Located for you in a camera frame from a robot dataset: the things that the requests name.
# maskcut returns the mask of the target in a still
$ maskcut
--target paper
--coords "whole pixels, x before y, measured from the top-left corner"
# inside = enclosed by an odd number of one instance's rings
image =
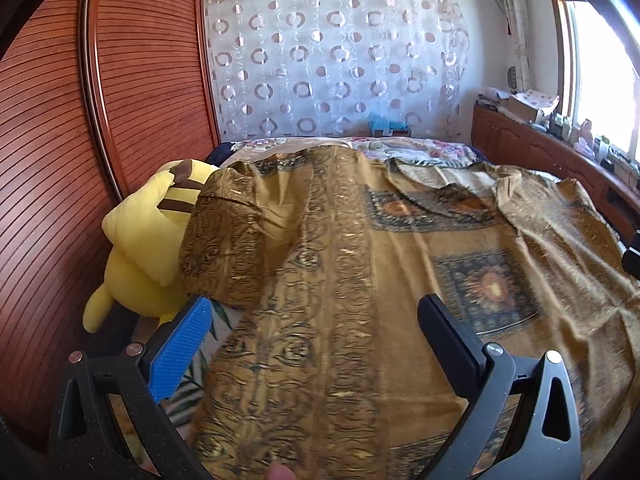
[[[541,110],[546,116],[553,112],[558,103],[560,102],[560,96],[545,95],[535,90],[527,90],[513,96],[521,103],[524,103],[532,108]]]
[[[502,101],[504,99],[508,99],[509,95],[511,95],[509,92],[505,92],[504,90],[500,90],[492,86],[488,86],[484,91],[482,91],[482,97],[491,101]]]

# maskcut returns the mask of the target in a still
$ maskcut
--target pikachu plush toy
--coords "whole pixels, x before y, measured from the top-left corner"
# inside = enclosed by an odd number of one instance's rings
[[[187,303],[178,251],[198,195],[215,170],[190,158],[169,162],[105,216],[102,230],[113,249],[104,283],[84,308],[85,330],[97,332],[114,301],[160,323]]]

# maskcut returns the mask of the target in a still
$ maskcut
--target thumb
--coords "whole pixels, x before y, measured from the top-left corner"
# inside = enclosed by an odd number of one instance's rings
[[[297,480],[291,469],[280,462],[273,462],[267,469],[264,480]]]

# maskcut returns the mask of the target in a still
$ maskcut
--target wooden cabinet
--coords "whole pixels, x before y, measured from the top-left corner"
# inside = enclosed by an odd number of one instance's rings
[[[640,198],[618,177],[579,155],[570,145],[504,115],[476,107],[471,142],[494,164],[546,171],[558,178],[575,178],[596,209],[630,243],[640,228]]]
[[[592,167],[587,160],[579,158],[567,157],[564,162],[566,173],[570,178],[577,179],[580,184],[587,190],[591,199],[596,202],[604,192],[604,179],[597,168]]]
[[[522,133],[509,124],[501,125],[495,163],[526,166],[528,156],[529,143],[522,138]]]
[[[564,157],[562,156],[562,150],[558,150],[558,147],[553,145],[553,140],[532,130],[532,135],[530,135],[528,141],[527,158],[522,166],[529,170],[546,171],[558,178],[562,178],[560,173]]]
[[[485,114],[475,114],[471,131],[473,145],[480,149],[489,160],[494,160],[498,149],[498,129],[492,118]]]

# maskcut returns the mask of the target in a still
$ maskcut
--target golden bedspread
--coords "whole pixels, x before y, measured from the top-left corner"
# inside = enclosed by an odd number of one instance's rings
[[[575,180],[388,170],[338,146],[217,171],[182,273],[246,315],[211,364],[193,449],[219,479],[258,480],[280,460],[300,480],[411,480],[466,405],[418,327],[434,292],[485,341],[562,353],[587,475],[640,399],[638,286],[620,256]]]

